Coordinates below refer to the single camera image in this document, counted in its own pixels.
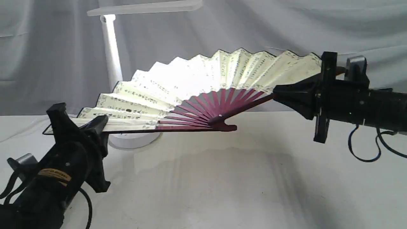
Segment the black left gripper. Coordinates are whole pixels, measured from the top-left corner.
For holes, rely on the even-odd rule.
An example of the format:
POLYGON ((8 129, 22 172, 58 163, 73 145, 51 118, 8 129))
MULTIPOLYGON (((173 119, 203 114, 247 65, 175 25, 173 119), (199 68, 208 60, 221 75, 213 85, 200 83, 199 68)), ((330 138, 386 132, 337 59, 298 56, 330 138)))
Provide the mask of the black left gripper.
POLYGON ((103 129, 109 117, 96 116, 77 126, 65 103, 52 105, 46 113, 55 144, 22 183, 19 201, 65 210, 84 183, 96 193, 107 192, 110 182, 105 178, 103 159, 108 154, 108 134, 103 129))

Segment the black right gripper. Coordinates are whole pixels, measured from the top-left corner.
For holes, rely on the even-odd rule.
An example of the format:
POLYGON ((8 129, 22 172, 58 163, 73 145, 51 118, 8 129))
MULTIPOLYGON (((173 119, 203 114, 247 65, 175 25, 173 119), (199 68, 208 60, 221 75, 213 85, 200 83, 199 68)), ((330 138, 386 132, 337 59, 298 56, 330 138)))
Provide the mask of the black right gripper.
POLYGON ((330 120, 362 125, 369 85, 344 80, 345 68, 337 66, 336 52, 321 56, 321 74, 273 89, 274 100, 313 120, 317 111, 314 141, 325 143, 330 120))

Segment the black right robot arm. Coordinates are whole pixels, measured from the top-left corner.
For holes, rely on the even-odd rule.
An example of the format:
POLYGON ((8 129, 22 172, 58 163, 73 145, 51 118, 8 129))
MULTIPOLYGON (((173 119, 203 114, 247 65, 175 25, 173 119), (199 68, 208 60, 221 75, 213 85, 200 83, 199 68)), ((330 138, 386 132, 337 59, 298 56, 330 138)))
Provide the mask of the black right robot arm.
POLYGON ((336 52, 322 54, 321 72, 295 84, 278 85, 273 99, 305 119, 316 117, 314 141, 325 143, 330 120, 406 132, 406 94, 370 89, 364 56, 337 66, 336 52))

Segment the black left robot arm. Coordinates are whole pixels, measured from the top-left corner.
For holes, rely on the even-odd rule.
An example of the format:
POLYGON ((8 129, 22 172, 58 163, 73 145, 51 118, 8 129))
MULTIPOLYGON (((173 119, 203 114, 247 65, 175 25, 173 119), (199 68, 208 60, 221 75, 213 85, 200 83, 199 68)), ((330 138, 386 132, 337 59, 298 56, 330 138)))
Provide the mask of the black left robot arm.
POLYGON ((108 133, 103 132, 108 116, 96 116, 77 126, 66 112, 65 103, 47 110, 55 144, 37 161, 27 153, 8 158, 13 169, 1 194, 2 229, 59 229, 64 214, 77 193, 88 205, 86 228, 90 228, 93 205, 82 189, 89 184, 96 193, 108 190, 103 158, 108 154, 108 133))

